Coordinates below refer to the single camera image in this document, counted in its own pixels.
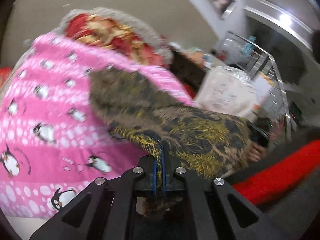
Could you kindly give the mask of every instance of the fabric bundle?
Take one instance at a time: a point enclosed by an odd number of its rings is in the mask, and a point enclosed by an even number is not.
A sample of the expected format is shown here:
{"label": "fabric bundle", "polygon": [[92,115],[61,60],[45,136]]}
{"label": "fabric bundle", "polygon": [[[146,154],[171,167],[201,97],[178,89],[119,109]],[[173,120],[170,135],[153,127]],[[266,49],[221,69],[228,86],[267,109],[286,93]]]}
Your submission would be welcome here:
{"label": "fabric bundle", "polygon": [[66,36],[87,45],[115,49],[142,65],[165,65],[163,57],[154,53],[130,26],[111,17],[79,14],[68,24]]}
{"label": "fabric bundle", "polygon": [[184,106],[138,72],[105,69],[90,73],[90,81],[96,114],[153,155],[159,166],[163,141],[182,166],[204,178],[247,164],[245,119]]}

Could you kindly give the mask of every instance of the gray floor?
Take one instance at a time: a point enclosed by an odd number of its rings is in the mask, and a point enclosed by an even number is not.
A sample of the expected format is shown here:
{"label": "gray floor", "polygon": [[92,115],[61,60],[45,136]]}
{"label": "gray floor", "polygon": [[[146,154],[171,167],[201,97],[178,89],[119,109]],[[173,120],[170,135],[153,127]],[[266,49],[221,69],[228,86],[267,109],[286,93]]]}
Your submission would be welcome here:
{"label": "gray floor", "polygon": [[72,9],[114,8],[149,25],[169,41],[206,52],[217,36],[188,0],[16,0],[1,51],[1,66],[13,66],[30,42],[57,27]]}

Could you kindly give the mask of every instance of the ceiling light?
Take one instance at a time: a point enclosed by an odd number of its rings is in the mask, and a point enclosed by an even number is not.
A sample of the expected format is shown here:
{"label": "ceiling light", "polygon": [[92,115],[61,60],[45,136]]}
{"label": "ceiling light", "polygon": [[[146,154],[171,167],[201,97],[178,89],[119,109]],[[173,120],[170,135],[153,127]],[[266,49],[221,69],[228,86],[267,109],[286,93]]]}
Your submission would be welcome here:
{"label": "ceiling light", "polygon": [[287,14],[280,15],[280,23],[285,26],[290,26],[292,24],[290,16]]}

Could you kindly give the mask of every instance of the pink blanket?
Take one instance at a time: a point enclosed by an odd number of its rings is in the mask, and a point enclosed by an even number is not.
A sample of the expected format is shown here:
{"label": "pink blanket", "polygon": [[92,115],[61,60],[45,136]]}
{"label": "pink blanket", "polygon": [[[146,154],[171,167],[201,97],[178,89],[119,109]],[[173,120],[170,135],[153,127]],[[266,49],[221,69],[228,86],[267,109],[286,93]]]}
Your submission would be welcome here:
{"label": "pink blanket", "polygon": [[0,107],[0,207],[48,219],[97,177],[113,179],[147,153],[107,133],[90,109],[87,74],[106,66],[139,71],[187,105],[177,78],[107,49],[55,33],[38,37]]}

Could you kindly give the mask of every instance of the olive green fabric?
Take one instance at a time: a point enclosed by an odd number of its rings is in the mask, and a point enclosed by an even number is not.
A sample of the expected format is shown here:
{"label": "olive green fabric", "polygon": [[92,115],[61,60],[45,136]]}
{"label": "olive green fabric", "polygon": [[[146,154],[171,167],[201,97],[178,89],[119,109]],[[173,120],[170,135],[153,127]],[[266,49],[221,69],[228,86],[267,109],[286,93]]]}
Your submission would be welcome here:
{"label": "olive green fabric", "polygon": [[163,141],[183,167],[204,178],[247,165],[245,119],[184,106],[138,72],[111,68],[91,72],[90,81],[96,114],[114,132],[153,155],[159,167]]}

